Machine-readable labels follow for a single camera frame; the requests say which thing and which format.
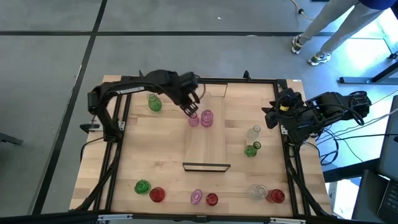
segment sneaker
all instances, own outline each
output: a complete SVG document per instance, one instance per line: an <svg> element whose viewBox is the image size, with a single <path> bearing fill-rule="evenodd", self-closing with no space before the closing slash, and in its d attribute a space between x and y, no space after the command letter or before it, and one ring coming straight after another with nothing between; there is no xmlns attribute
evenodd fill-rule
<svg viewBox="0 0 398 224"><path fill-rule="evenodd" d="M293 38L292 40L292 52L295 54L299 54L301 51L301 48L303 47L302 44L300 44L299 39L300 39L301 35L297 35Z"/></svg>
<svg viewBox="0 0 398 224"><path fill-rule="evenodd" d="M328 61L330 61L330 58L331 58L331 54L325 55L323 57L319 57L319 56L315 55L310 60L308 60L308 63L312 66L316 66L316 65L319 65L319 63L327 63Z"/></svg>

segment wooden tabletop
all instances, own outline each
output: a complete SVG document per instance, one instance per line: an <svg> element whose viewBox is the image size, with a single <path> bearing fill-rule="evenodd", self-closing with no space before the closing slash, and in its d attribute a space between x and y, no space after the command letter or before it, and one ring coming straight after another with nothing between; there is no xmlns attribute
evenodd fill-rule
<svg viewBox="0 0 398 224"><path fill-rule="evenodd" d="M120 80L120 76L107 75L104 82ZM303 92L300 80L287 80L288 87ZM268 129L261 107L270 106L275 100L270 84L229 83L227 85L206 85L206 92L212 96L224 97L224 135L226 162L231 168L225 173L185 172L185 135L187 117L171 100L160 95L163 102L158 113L147 106L147 92L132 95L129 118L126 125L123 149L114 190L111 210L128 213L198 214L198 215L251 215L291 217L289 188L282 152L280 129ZM121 118L126 96L123 96ZM115 99L108 105L113 113ZM260 125L262 147L256 157L248 158L244 151L246 131L255 124ZM87 141L102 136L102 132L88 135ZM70 208L83 202L93 190L100 176L106 143L93 142L86 146L80 165ZM306 186L325 211L331 213L325 181L318 158L312 146L304 145L300 150ZM152 187L165 189L163 202L155 203L149 195L134 191L138 180L146 179ZM254 201L249 198L248 188L262 184L268 189L281 189L286 199L282 204ZM104 207L108 187L104 188L101 206ZM191 193L201 189L203 198L198 205L190 202ZM295 186L298 208L303 213L300 191ZM206 204L208 193L217 194L218 204Z"/></svg>

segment person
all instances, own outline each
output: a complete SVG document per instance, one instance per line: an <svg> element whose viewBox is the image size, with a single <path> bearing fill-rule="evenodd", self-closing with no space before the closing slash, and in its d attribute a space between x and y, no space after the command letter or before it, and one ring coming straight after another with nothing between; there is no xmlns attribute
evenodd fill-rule
<svg viewBox="0 0 398 224"><path fill-rule="evenodd" d="M314 35L317 35L329 23L333 22L354 6L348 17L339 29L323 44L321 50L316 53L308 63L318 65L331 59L331 53L344 41L361 30L364 26L375 20L380 14L391 7L397 0L330 0L312 21L304 33L297 35L292 41L292 52L299 54L302 47Z"/></svg>

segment concrete floor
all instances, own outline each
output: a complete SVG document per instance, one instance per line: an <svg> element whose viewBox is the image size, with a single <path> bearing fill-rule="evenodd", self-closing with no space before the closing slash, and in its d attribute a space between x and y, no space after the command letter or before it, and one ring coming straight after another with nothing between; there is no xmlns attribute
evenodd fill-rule
<svg viewBox="0 0 398 224"><path fill-rule="evenodd" d="M310 17L324 5L297 2ZM92 30L100 4L101 0L0 0L0 30ZM335 31L345 16L324 31ZM109 0L99 29L301 32L309 23L288 0ZM86 141L79 124L91 119L86 93L101 83L103 75L137 75L139 69L147 73L161 68L203 77L241 77L249 70L253 78L301 79L307 98L325 91L346 95L365 90L376 101L397 86L339 85L337 79L373 76L393 63L386 59L390 52L381 37L375 21L336 50L332 61L318 67L306 61L326 37L314 38L300 55L290 52L291 37L97 37L44 212L68 210L80 148ZM0 144L2 217L29 212L87 43L88 37L0 36L0 131L24 140L22 146ZM371 108L365 121L387 113L391 99ZM341 122L332 130L353 124ZM383 133L385 127L386 120L363 132ZM349 143L362 160L368 160L379 155L382 138ZM333 147L333 142L320 145L322 152ZM331 167L357 162L342 144Z"/></svg>

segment small bottle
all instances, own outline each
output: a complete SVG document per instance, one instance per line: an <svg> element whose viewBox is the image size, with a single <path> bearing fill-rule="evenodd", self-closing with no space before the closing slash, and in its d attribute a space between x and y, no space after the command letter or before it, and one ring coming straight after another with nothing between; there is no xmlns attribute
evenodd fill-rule
<svg viewBox="0 0 398 224"><path fill-rule="evenodd" d="M254 125L253 128L249 129L246 133L246 145L252 146L255 141L258 141L259 133L261 127L259 125Z"/></svg>
<svg viewBox="0 0 398 224"><path fill-rule="evenodd" d="M285 200L285 194L279 189L269 190L266 199L269 203L282 203Z"/></svg>
<svg viewBox="0 0 398 224"><path fill-rule="evenodd" d="M253 199L256 200L264 199L267 196L267 194L268 190L264 185L253 184L249 188L249 195Z"/></svg>
<svg viewBox="0 0 398 224"><path fill-rule="evenodd" d="M192 127L198 126L200 123L200 119L198 117L198 114L194 113L188 118L188 124Z"/></svg>
<svg viewBox="0 0 398 224"><path fill-rule="evenodd" d="M139 180L134 188L137 194L148 194L150 183L146 180Z"/></svg>
<svg viewBox="0 0 398 224"><path fill-rule="evenodd" d="M154 189L149 192L149 197L154 202L161 202L163 201L166 193L162 187L155 187Z"/></svg>
<svg viewBox="0 0 398 224"><path fill-rule="evenodd" d="M210 206L215 206L218 203L218 197L217 194L210 193L206 197L206 202Z"/></svg>
<svg viewBox="0 0 398 224"><path fill-rule="evenodd" d="M213 112L211 112L211 110L204 110L201 113L201 118L200 118L201 125L206 128L210 127L213 124L213 118L214 115Z"/></svg>
<svg viewBox="0 0 398 224"><path fill-rule="evenodd" d="M149 93L147 98L149 109L155 112L158 112L160 109L162 109L162 102L154 93Z"/></svg>
<svg viewBox="0 0 398 224"><path fill-rule="evenodd" d="M192 192L191 194L191 203L193 205L196 205L200 202L201 200L201 190L200 189L196 189Z"/></svg>
<svg viewBox="0 0 398 224"><path fill-rule="evenodd" d="M259 150L260 148L261 148L261 143L254 142L252 146L246 146L244 153L248 157L254 157L257 155L257 150Z"/></svg>

